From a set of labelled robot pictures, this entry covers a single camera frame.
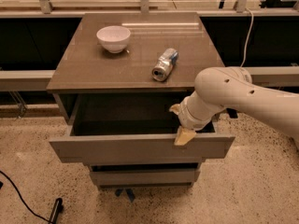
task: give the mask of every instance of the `cabinet top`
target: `cabinet top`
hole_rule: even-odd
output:
[[[109,25],[130,29],[126,50],[112,54],[96,33]],[[167,48],[178,51],[177,64],[165,82],[151,70]],[[122,90],[193,89],[203,69],[223,66],[204,25],[192,12],[86,14],[47,89],[53,93]]]

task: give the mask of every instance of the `ceramic bowl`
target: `ceramic bowl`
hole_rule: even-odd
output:
[[[122,52],[129,44],[131,32],[123,26],[107,26],[96,33],[99,43],[111,53]]]

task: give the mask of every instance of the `aluminum can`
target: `aluminum can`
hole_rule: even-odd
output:
[[[158,81],[165,81],[171,73],[174,65],[178,59],[178,52],[175,49],[167,49],[161,57],[159,57],[157,64],[152,69],[152,76]]]

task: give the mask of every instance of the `table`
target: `table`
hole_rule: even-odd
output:
[[[105,26],[123,25],[127,50],[111,54],[97,42]],[[178,62],[166,82],[151,69],[167,48]],[[187,185],[206,158],[223,158],[234,137],[210,123],[185,147],[175,147],[179,126],[168,108],[193,92],[196,75],[223,66],[196,13],[86,14],[48,86],[67,134],[51,138],[62,162],[82,162],[100,189]]]

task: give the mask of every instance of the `floor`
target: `floor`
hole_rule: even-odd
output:
[[[57,223],[299,223],[299,154],[292,140],[244,114],[221,114],[222,133],[235,141],[223,160],[207,160],[192,188],[135,188],[131,203],[114,189],[98,190],[81,164],[62,164],[49,139],[66,130],[57,105],[0,106],[0,170],[39,215],[49,218],[64,201]],[[0,223],[46,223],[21,203],[0,175]]]

